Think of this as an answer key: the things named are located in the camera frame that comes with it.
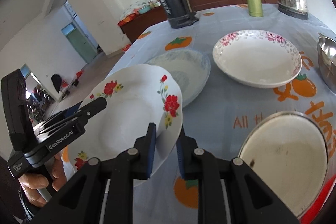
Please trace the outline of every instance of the bowl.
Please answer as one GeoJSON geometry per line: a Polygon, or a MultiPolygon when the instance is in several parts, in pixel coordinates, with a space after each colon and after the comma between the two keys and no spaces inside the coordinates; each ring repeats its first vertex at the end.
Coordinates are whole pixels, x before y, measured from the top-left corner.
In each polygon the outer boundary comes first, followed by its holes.
{"type": "Polygon", "coordinates": [[[263,30],[227,34],[216,43],[212,56],[229,77],[255,88],[283,86],[302,66],[300,53],[290,41],[263,30]]]}
{"type": "Polygon", "coordinates": [[[151,9],[151,7],[148,5],[148,6],[145,6],[145,7],[141,8],[140,10],[138,10],[138,13],[142,15],[144,13],[147,13],[150,9],[151,9]]]}
{"type": "Polygon", "coordinates": [[[324,82],[336,94],[336,41],[320,36],[317,43],[319,68],[324,82]]]}
{"type": "Polygon", "coordinates": [[[203,90],[210,75],[210,60],[206,54],[188,48],[170,50],[146,64],[166,69],[180,86],[183,107],[190,104],[203,90]]]}

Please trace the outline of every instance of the white bowl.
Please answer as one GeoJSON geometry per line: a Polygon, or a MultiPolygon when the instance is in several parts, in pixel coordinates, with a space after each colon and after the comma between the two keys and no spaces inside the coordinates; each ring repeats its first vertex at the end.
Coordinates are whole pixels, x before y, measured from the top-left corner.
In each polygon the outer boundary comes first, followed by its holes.
{"type": "Polygon", "coordinates": [[[106,108],[92,117],[86,132],[68,146],[70,163],[78,170],[92,157],[115,158],[146,135],[148,124],[157,126],[152,174],[173,149],[182,128],[182,92],[165,69],[135,65],[121,69],[99,83],[85,98],[84,106],[97,97],[106,108]]]}
{"type": "Polygon", "coordinates": [[[222,37],[212,51],[216,65],[236,81],[256,88],[276,88],[300,72],[297,48],[282,36],[244,30],[222,37]]]}
{"type": "Polygon", "coordinates": [[[168,51],[146,64],[160,66],[172,75],[181,88],[183,107],[201,93],[210,75],[209,57],[187,48],[168,51]]]}

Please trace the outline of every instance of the metal bowl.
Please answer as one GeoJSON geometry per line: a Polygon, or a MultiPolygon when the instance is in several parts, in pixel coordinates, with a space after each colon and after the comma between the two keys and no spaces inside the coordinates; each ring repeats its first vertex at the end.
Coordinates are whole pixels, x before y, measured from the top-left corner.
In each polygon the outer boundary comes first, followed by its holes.
{"type": "Polygon", "coordinates": [[[336,41],[320,36],[317,43],[318,61],[323,80],[336,94],[336,41]]]}

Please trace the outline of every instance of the doorway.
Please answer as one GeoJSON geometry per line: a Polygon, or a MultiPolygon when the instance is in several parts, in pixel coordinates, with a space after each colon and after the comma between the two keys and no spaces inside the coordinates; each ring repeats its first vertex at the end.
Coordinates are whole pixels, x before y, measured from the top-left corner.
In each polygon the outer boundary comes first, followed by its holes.
{"type": "Polygon", "coordinates": [[[55,102],[26,64],[20,69],[26,80],[26,99],[29,119],[33,126],[44,119],[47,109],[55,102]]]}
{"type": "Polygon", "coordinates": [[[87,64],[98,54],[98,51],[91,45],[74,23],[70,23],[64,27],[62,33],[87,64]]]}

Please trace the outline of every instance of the floor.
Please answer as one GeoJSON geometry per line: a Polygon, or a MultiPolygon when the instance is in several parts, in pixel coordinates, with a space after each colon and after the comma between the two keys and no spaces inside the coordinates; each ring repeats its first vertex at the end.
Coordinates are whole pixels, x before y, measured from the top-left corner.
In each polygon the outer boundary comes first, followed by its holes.
{"type": "Polygon", "coordinates": [[[45,112],[44,119],[83,101],[93,88],[105,79],[123,54],[123,52],[112,56],[107,56],[103,52],[98,54],[83,68],[84,72],[79,78],[78,86],[73,87],[70,94],[63,101],[52,104],[45,112]]]}

